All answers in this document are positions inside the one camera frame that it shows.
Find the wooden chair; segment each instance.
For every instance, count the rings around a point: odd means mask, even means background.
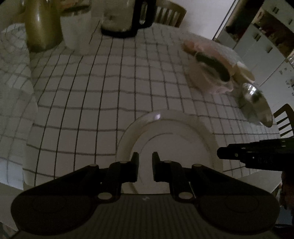
[[[274,117],[277,118],[278,116],[280,116],[283,113],[285,113],[283,115],[283,118],[281,120],[277,121],[277,126],[279,127],[281,137],[283,137],[286,134],[291,133],[291,132],[294,134],[294,111],[293,111],[293,109],[288,104],[285,104],[274,113]]]
[[[154,22],[169,26],[179,27],[187,12],[182,6],[167,0],[157,0],[156,6]],[[144,3],[141,10],[141,20],[146,18],[146,11],[147,4]]]

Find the table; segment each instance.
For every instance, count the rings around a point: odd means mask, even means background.
[[[13,63],[17,69],[11,73],[6,69],[11,57],[1,61],[3,84],[10,92],[17,91],[12,112],[1,114],[6,119],[0,141],[0,147],[5,146],[0,151],[6,175],[2,181],[16,187],[23,173],[25,183],[36,186],[89,164],[108,167],[116,160],[127,127],[160,109],[198,117],[220,147],[279,137],[275,123],[271,128],[249,123],[234,92],[204,94],[189,83],[191,56],[181,50],[184,39],[211,44],[232,64],[240,60],[233,50],[160,24],[139,30],[135,38],[113,39],[101,35],[99,23],[93,19],[87,55],[80,56],[62,42],[46,52],[31,53],[29,63],[28,50],[21,45],[24,25],[1,33],[0,53],[17,49],[14,60],[24,55],[24,69],[29,66],[31,72],[26,76]],[[19,77],[24,79],[16,83]],[[239,161],[224,160],[223,165],[223,172],[234,178],[256,172]]]

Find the white plate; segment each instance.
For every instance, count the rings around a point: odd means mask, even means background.
[[[123,184],[123,192],[169,193],[168,183],[153,180],[154,151],[161,161],[176,161],[189,168],[200,163],[222,172],[223,163],[216,155],[217,149],[215,137],[197,117],[175,110],[143,115],[127,128],[118,145],[117,161],[129,161],[133,152],[139,153],[138,181]]]

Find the stainless steel bowl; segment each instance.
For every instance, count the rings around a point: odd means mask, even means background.
[[[242,96],[239,106],[249,122],[263,124],[270,128],[273,125],[273,115],[260,90],[250,83],[242,84]]]

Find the screw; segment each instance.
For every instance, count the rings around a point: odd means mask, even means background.
[[[108,200],[112,198],[112,194],[109,192],[101,192],[98,194],[98,198],[101,200]]]
[[[180,192],[179,198],[181,199],[191,199],[193,197],[193,194],[190,192]]]

